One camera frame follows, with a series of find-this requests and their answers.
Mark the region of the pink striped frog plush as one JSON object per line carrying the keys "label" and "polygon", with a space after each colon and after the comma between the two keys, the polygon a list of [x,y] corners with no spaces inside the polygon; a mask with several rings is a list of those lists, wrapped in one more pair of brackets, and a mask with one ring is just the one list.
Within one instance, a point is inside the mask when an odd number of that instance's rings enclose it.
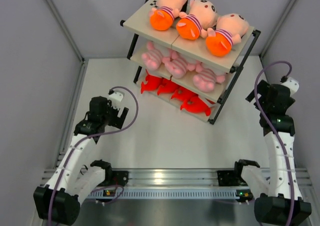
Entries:
{"label": "pink striped frog plush", "polygon": [[226,80],[226,72],[210,68],[208,64],[200,63],[195,67],[196,74],[192,81],[201,92],[209,93],[215,89],[216,84],[222,84]]}
{"label": "pink striped frog plush", "polygon": [[147,69],[157,70],[161,64],[171,60],[172,50],[153,41],[146,44],[147,51],[141,55],[141,59]]}
{"label": "pink striped frog plush", "polygon": [[200,62],[177,51],[172,51],[170,61],[164,63],[166,70],[176,79],[182,78],[188,71],[195,70]]}

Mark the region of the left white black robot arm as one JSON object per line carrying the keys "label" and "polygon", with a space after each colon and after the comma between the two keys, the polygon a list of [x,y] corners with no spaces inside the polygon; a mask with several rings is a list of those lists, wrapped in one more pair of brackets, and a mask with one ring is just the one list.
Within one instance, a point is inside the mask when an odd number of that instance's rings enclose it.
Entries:
{"label": "left white black robot arm", "polygon": [[128,183],[128,171],[113,170],[109,162],[99,158],[98,141],[107,126],[122,129],[128,108],[120,110],[124,93],[111,91],[108,97],[93,97],[89,110],[76,126],[62,161],[51,178],[38,186],[33,199],[42,220],[71,226],[75,223],[85,199],[97,187],[111,189]]}

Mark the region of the boy doll black hair back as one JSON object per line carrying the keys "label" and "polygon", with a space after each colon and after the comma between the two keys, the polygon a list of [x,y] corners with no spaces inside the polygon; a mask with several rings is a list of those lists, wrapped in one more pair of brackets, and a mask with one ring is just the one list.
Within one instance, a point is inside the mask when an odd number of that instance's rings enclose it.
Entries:
{"label": "boy doll black hair back", "polygon": [[208,0],[190,0],[189,13],[180,12],[176,24],[179,36],[187,40],[206,38],[208,29],[212,28],[218,17],[217,9]]}

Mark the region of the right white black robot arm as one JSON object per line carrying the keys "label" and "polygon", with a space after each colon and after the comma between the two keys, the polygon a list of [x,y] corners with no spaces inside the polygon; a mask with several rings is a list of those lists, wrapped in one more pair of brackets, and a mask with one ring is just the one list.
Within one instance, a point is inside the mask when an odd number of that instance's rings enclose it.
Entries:
{"label": "right white black robot arm", "polygon": [[254,106],[260,112],[268,160],[269,178],[262,174],[256,161],[240,159],[235,163],[233,178],[247,184],[254,198],[254,216],[259,223],[277,226],[299,226],[312,213],[298,186],[294,162],[295,125],[287,109],[295,102],[297,80],[289,77],[280,84],[261,80],[246,100],[258,97]]}

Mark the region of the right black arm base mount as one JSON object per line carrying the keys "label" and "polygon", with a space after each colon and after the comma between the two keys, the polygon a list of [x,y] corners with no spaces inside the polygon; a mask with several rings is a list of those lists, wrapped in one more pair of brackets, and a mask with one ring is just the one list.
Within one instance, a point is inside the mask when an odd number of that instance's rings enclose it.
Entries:
{"label": "right black arm base mount", "polygon": [[220,187],[246,186],[246,183],[235,173],[234,170],[218,170],[217,179]]}

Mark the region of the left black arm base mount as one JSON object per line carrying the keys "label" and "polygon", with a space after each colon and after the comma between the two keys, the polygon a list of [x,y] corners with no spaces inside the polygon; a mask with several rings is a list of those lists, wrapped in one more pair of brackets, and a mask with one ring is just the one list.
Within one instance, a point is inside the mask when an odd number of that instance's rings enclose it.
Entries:
{"label": "left black arm base mount", "polygon": [[116,170],[105,173],[105,179],[98,186],[107,187],[112,185],[126,186],[129,181],[129,172],[126,170]]}

